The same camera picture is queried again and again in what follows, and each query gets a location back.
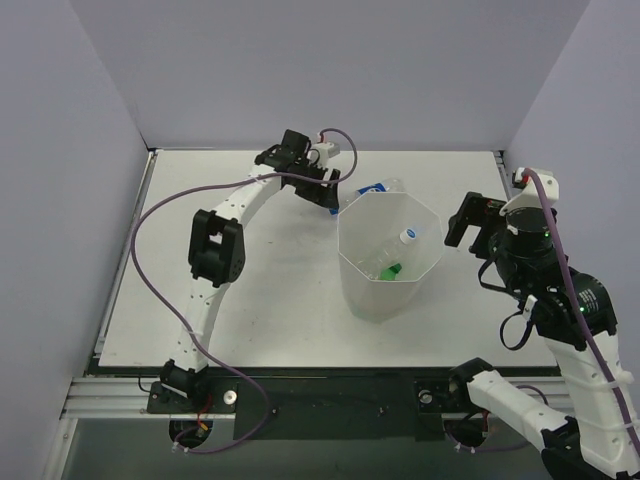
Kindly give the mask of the clear bottle blue Pepsi label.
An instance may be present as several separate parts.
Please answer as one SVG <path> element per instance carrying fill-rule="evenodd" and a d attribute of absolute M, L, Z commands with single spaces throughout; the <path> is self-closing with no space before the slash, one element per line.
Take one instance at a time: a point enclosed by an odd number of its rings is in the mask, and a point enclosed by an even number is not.
<path fill-rule="evenodd" d="M 339 204 L 336 208 L 331 208 L 329 213 L 332 216 L 338 215 L 342 210 L 347 208 L 350 204 L 356 201 L 358 198 L 366 193 L 388 193 L 388 192 L 405 192 L 405 184 L 399 178 L 387 178 L 370 185 L 360 187 L 347 193 L 339 195 Z"/>

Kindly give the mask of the clear bottle white cap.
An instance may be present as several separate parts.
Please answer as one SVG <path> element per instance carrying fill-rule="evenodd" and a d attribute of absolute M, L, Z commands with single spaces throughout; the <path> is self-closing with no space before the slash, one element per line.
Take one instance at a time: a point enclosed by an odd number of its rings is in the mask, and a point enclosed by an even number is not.
<path fill-rule="evenodd" d="M 370 266 L 374 271 L 382 271 L 407 260 L 419 245 L 422 234 L 405 228 L 399 233 L 384 240 L 371 254 Z"/>

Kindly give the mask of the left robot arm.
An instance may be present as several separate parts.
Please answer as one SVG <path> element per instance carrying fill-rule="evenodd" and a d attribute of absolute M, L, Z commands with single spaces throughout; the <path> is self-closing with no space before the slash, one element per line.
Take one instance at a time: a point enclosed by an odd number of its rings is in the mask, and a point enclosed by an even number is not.
<path fill-rule="evenodd" d="M 280 143 L 259 153 L 247 177 L 214 209 L 198 210 L 192 219 L 187 261 L 192 277 L 182 331 L 162 367 L 160 382 L 181 410 L 192 412 L 206 401 L 209 387 L 205 354 L 222 299 L 246 263 L 244 229 L 258 210 L 284 187 L 306 201 L 332 209 L 338 206 L 338 170 L 327 168 L 339 146 L 315 141 L 287 130 Z"/>

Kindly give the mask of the white octagonal bin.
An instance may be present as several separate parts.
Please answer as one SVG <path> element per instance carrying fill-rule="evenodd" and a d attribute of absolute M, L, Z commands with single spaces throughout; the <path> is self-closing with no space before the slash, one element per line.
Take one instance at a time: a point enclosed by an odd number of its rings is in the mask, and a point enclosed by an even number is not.
<path fill-rule="evenodd" d="M 395 281 L 380 281 L 370 266 L 371 254 L 384 240 L 405 228 L 422 234 L 419 245 L 402 263 Z M 366 193 L 337 218 L 341 286 L 351 311 L 382 320 L 404 310 L 443 256 L 439 216 L 406 192 Z"/>

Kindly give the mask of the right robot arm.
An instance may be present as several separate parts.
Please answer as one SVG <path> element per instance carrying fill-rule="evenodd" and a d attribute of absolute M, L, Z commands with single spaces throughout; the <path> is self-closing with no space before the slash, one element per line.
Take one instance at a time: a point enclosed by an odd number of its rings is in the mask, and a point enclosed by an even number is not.
<path fill-rule="evenodd" d="M 459 245 L 466 230 L 479 233 L 470 252 L 494 266 L 501 284 L 491 291 L 518 303 L 526 336 L 537 334 L 552 353 L 573 403 L 565 415 L 529 397 L 496 368 L 475 358 L 452 369 L 446 394 L 459 408 L 486 410 L 521 434 L 555 479 L 636 479 L 639 432 L 629 401 L 632 375 L 620 365 L 617 320 L 607 290 L 558 257 L 539 207 L 501 213 L 505 202 L 466 194 L 448 221 L 444 243 Z"/>

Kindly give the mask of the green plastic bottle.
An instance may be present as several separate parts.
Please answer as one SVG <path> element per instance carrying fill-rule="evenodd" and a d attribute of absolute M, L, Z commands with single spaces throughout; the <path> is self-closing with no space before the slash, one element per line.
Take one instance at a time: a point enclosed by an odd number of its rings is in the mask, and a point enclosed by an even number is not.
<path fill-rule="evenodd" d="M 402 265 L 400 263 L 396 263 L 382 270 L 378 279 L 380 281 L 395 281 L 401 271 Z"/>

